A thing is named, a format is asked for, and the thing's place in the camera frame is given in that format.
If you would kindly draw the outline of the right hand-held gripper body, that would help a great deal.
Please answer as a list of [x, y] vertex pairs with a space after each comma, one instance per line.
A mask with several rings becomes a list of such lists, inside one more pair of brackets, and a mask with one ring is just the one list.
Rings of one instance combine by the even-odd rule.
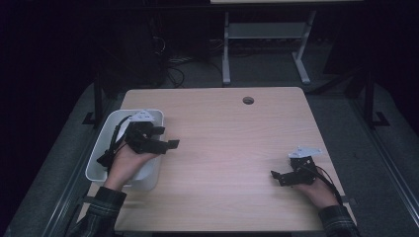
[[317, 174], [317, 168], [312, 157], [320, 153], [320, 148], [301, 146], [298, 146], [292, 151], [289, 154], [289, 158], [293, 171], [287, 174], [286, 184], [288, 186], [299, 184], [311, 185], [315, 181]]

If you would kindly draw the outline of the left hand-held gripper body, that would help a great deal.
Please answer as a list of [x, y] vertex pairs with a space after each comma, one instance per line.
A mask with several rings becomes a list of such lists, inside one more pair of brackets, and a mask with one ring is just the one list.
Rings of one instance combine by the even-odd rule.
[[167, 142], [162, 141], [162, 134], [151, 134], [155, 124], [155, 116], [147, 110], [142, 110], [127, 118], [125, 142], [135, 153], [165, 154]]

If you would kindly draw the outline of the white plastic bin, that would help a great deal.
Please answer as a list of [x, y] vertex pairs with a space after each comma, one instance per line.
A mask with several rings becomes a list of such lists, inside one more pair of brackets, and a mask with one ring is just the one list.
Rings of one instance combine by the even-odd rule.
[[[155, 126], [164, 125], [164, 115], [159, 110], [117, 110], [112, 112], [106, 119], [101, 132], [90, 155], [85, 170], [86, 178], [102, 186], [108, 178], [108, 169], [102, 166], [98, 159], [110, 148], [113, 135], [120, 139], [131, 121], [151, 121]], [[158, 181], [161, 156], [148, 161], [132, 178], [125, 184], [127, 189], [137, 191], [150, 191]]]

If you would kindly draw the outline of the person's right hand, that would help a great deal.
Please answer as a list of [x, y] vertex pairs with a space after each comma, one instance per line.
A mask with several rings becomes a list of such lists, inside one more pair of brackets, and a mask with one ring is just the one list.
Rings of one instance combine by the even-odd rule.
[[320, 178], [311, 185], [299, 184], [293, 188], [306, 195], [318, 209], [339, 204], [332, 190]]

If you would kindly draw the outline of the person's left hand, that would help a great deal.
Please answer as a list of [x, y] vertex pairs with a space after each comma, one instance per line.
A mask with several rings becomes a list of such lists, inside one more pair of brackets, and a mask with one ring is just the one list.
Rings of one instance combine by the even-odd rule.
[[124, 185], [150, 160], [158, 157], [153, 153], [135, 153], [129, 146], [122, 146], [114, 159], [104, 187], [120, 192]]

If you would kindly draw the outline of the grey metal stand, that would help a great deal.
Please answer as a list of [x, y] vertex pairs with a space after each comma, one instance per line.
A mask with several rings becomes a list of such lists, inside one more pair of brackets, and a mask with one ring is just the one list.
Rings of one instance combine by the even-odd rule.
[[229, 85], [229, 41], [230, 40], [300, 40], [297, 51], [292, 53], [293, 62], [297, 69], [300, 81], [304, 85], [311, 83], [302, 62], [316, 11], [310, 11], [305, 22], [290, 23], [231, 23], [229, 13], [224, 14], [223, 52], [221, 58], [222, 84]]

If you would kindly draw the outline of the black metal post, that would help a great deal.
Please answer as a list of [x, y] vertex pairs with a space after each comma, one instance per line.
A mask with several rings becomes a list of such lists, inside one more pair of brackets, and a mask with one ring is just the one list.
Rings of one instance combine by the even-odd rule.
[[91, 124], [97, 128], [103, 119], [103, 92], [102, 92], [102, 74], [98, 72], [94, 77], [94, 111], [88, 113], [83, 119], [83, 124]]
[[377, 126], [389, 126], [389, 122], [382, 112], [374, 111], [375, 80], [371, 71], [365, 73], [364, 120], [370, 129]]

